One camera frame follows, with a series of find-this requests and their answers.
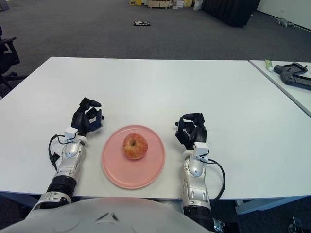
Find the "wall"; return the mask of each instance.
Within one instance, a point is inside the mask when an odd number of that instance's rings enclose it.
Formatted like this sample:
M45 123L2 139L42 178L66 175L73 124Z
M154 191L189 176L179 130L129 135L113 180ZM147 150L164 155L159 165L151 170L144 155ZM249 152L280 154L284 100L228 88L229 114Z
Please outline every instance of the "wall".
M311 0L261 0L257 10L311 30Z

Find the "white table surface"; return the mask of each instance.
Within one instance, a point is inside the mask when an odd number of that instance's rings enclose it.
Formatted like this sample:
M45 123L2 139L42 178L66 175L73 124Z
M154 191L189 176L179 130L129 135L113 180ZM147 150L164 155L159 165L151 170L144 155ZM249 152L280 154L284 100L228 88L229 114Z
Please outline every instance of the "white table surface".
M266 69L264 61L250 61L255 65L270 81L272 81L281 91L284 92L292 101L294 101L303 111L311 117L311 91L298 88L295 86L286 85L282 82L280 75L274 71L270 72ZM272 61L273 67L276 65L288 65L292 62ZM311 63L299 62L303 66L307 66L308 72L301 76L311 78Z
M311 195L311 120L249 62L57 57L0 101L0 191L46 191L55 173L49 140L71 124L83 97L103 104L105 121L88 135L76 196L181 198L184 147L174 123L191 112L204 114L210 158L225 170L222 199ZM137 190L115 186L101 167L109 136L130 124L157 132L167 154L160 176ZM215 165L206 184L215 197Z

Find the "gray carpet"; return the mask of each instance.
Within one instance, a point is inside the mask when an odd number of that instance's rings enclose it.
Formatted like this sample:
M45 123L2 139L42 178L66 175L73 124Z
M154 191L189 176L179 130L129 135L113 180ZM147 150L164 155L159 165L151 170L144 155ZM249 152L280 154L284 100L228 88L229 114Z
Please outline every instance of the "gray carpet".
M310 32L286 29L260 12L246 27L233 28L191 8L148 9L129 6L128 0L12 0L8 4L11 9L1 12L1 26L4 38L17 37L21 63L11 71L19 75L30 74L50 56L311 61ZM134 20L150 21L151 27L134 27ZM3 86L1 91L8 92ZM311 198L243 216L235 214L233 201L220 201L213 210L223 221L238 222L242 233L287 232L292 216L311 228ZM0 228L22 220L28 211L2 198Z

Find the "apple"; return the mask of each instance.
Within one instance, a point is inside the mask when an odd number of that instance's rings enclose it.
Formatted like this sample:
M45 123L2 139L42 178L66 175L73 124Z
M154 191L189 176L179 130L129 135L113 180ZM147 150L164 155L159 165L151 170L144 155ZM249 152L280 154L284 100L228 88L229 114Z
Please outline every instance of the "apple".
M130 133L123 141L123 150L129 159L140 159L146 154L148 143L140 134Z

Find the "plate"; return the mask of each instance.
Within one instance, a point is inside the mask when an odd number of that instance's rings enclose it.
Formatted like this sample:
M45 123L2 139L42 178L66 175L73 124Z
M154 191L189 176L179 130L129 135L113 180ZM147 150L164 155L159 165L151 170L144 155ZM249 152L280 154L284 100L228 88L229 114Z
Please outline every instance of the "plate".
M144 157L129 159L123 151L123 141L130 133L142 135L148 150ZM141 125L123 127L112 134L102 152L102 167L108 179L122 188L136 189L154 181L165 163L165 149L161 138L151 129Z

